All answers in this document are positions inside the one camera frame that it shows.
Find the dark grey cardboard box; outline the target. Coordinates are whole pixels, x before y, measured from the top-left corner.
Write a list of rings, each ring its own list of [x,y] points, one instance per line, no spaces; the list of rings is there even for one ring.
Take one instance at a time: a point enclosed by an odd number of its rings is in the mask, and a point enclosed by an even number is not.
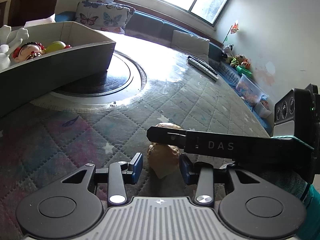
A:
[[[52,90],[108,69],[115,41],[76,22],[28,27],[27,42],[48,46],[62,41],[71,48],[44,54],[1,70],[1,116]]]

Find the grey cushion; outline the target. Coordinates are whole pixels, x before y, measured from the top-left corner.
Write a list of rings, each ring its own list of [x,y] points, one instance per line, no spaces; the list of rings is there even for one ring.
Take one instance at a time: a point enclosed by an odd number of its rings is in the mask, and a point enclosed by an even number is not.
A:
[[[171,48],[177,49],[202,59],[208,63],[210,41],[197,35],[174,30],[171,41]]]

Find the butterfly print pillow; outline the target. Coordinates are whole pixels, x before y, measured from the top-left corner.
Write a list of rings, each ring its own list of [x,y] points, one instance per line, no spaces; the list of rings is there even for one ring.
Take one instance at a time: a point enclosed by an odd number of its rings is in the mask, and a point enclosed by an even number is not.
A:
[[[107,0],[84,0],[78,3],[75,22],[89,28],[125,34],[125,28],[135,8]]]

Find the paper flower wall decoration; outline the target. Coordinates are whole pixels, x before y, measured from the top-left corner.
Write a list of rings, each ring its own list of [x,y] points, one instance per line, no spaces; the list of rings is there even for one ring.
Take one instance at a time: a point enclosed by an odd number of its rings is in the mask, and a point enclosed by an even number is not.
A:
[[[223,40],[223,42],[222,42],[222,44],[224,44],[224,43],[227,41],[227,38],[228,38],[228,36],[229,36],[230,34],[235,34],[235,33],[238,32],[238,30],[239,30],[239,22],[238,22],[238,21],[235,21],[234,24],[231,25],[228,33],[226,34],[226,36],[225,36],[225,38],[224,38],[224,40]]]

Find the black round turntable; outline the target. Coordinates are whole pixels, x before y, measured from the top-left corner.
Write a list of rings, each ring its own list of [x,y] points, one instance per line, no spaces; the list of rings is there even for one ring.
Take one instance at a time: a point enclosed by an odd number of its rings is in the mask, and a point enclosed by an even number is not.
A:
[[[145,87],[144,69],[135,60],[115,50],[108,70],[61,86],[54,92],[76,97],[106,96],[128,88],[133,81],[140,82],[140,89]]]

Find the blue sofa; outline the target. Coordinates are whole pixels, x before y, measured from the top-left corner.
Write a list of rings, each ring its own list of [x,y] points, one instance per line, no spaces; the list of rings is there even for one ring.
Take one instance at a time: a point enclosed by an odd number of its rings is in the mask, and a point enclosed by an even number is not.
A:
[[[182,51],[183,60],[191,53],[177,43],[189,38],[191,40],[187,44],[194,45],[197,38],[195,33],[187,29],[140,11],[131,17],[125,34]],[[239,134],[242,129],[244,135],[271,133],[267,121],[259,117],[253,107],[236,92],[236,83],[240,80],[237,75],[231,80],[218,75],[219,79],[215,81],[192,66],[183,67],[183,71],[183,81],[176,88],[169,84],[169,80],[165,80],[160,86],[163,91],[147,100],[149,106],[170,122],[210,132]]]

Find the green round toy figure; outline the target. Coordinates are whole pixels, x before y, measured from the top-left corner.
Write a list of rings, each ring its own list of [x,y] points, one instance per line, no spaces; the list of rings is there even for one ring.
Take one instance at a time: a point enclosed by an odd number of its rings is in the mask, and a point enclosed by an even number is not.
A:
[[[46,54],[65,49],[67,45],[62,41],[55,41],[45,48]]]

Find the tan walnut-shaped toy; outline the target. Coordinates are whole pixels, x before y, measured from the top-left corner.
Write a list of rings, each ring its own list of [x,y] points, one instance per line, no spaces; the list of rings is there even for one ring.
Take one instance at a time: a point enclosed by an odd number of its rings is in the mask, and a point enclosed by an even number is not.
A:
[[[180,154],[177,146],[151,142],[147,151],[149,167],[162,179],[178,169]]]

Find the white plush rabbit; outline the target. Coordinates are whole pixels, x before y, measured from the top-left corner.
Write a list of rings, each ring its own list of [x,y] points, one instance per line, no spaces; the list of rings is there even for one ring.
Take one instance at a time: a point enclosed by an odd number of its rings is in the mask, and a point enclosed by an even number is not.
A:
[[[3,25],[1,27],[1,70],[4,70],[11,65],[10,55],[22,44],[24,40],[29,38],[29,32],[25,28],[20,28],[17,31],[14,31],[14,33],[16,36],[8,42],[8,38],[11,34],[11,26]]]

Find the stuffed toys pile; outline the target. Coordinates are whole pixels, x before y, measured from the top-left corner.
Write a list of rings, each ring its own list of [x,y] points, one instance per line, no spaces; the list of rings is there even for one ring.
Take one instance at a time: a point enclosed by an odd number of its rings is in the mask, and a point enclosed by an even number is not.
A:
[[[245,55],[232,55],[233,44],[228,44],[222,50],[222,57],[225,63],[229,64],[232,68],[234,68],[238,74],[245,75],[249,78],[252,77],[252,72],[250,71],[250,62]]]

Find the clear plastic storage bin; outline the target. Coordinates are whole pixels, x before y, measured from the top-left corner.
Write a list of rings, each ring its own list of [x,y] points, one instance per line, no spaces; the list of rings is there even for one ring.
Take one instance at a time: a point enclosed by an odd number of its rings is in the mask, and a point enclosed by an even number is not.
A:
[[[261,118],[267,118],[272,113],[268,95],[244,74],[235,89]]]

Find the dark wooden door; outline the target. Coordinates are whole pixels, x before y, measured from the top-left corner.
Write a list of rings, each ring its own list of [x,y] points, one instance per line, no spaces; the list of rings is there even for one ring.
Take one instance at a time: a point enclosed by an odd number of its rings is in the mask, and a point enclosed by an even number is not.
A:
[[[54,13],[57,0],[11,0],[8,25],[23,26],[28,21],[48,18]]]

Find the black-haired girl doll figurine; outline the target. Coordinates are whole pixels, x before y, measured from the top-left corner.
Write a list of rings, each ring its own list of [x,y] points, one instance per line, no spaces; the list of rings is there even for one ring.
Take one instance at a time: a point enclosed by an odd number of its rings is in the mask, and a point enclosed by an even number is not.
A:
[[[12,57],[16,63],[34,59],[46,53],[44,46],[38,42],[28,42],[16,48]]]

